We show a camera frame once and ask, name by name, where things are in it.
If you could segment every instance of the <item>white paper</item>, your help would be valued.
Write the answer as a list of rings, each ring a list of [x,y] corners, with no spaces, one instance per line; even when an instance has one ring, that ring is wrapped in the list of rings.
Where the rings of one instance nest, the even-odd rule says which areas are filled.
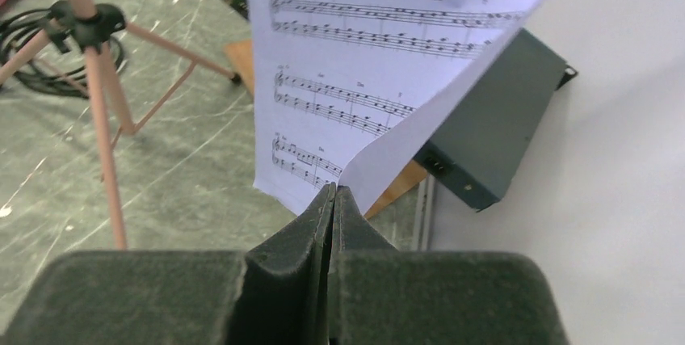
[[[254,185],[295,214],[327,182],[364,213],[542,0],[248,0]]]

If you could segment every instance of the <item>music stand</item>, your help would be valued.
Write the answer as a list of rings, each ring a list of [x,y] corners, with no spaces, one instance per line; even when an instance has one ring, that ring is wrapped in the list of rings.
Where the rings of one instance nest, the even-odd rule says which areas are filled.
[[[141,130],[152,115],[191,75],[197,65],[225,75],[232,82],[239,83],[240,76],[206,58],[200,57],[181,46],[153,34],[133,23],[127,23],[124,14],[111,4],[94,4],[93,0],[59,1],[50,7],[48,18],[43,28],[31,38],[2,68],[0,84],[3,84],[22,66],[26,65],[49,43],[54,43],[63,53],[69,51],[64,45],[67,37],[73,38],[83,54],[86,68],[86,82],[90,110],[92,111],[95,132],[98,142],[100,162],[103,169],[103,181],[107,191],[107,203],[110,222],[114,232],[116,247],[127,249],[124,214],[121,208],[119,184],[116,179],[116,167],[112,150],[121,134],[133,135]],[[191,60],[191,64],[181,77],[169,88],[162,98],[148,111],[143,118],[134,122],[128,102],[116,73],[108,41],[114,32],[126,30],[143,40],[160,48]],[[65,81],[79,90],[83,85],[64,74],[59,74]],[[120,122],[119,130],[111,139],[107,116],[107,104],[104,94],[107,93],[111,107]]]

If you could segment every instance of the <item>wooden plank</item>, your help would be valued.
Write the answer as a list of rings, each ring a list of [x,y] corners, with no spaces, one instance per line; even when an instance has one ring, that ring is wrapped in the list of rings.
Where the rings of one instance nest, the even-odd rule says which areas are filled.
[[[241,75],[248,92],[254,96],[254,62],[252,59],[252,41],[243,40],[233,44],[227,44],[224,52],[228,57],[233,69]],[[383,208],[390,205],[394,200],[407,193],[412,187],[418,185],[427,176],[427,172],[418,163],[411,161],[402,170],[397,178],[390,184],[376,201],[376,203],[364,215],[367,219],[375,216]]]

